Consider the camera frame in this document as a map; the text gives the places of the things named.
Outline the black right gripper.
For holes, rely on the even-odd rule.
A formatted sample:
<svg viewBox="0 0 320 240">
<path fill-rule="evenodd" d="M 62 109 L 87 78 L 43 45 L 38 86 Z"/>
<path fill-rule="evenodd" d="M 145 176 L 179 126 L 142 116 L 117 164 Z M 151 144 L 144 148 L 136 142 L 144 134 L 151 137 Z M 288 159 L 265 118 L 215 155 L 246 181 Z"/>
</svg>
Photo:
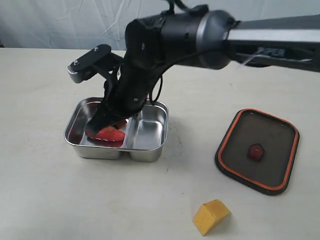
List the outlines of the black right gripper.
<svg viewBox="0 0 320 240">
<path fill-rule="evenodd" d="M 163 18 L 140 18 L 127 25 L 120 78 L 107 77 L 103 100 L 88 122 L 90 135 L 96 136 L 108 127 L 118 129 L 125 119 L 142 110 L 164 72 L 161 36 L 164 24 Z"/>
</svg>

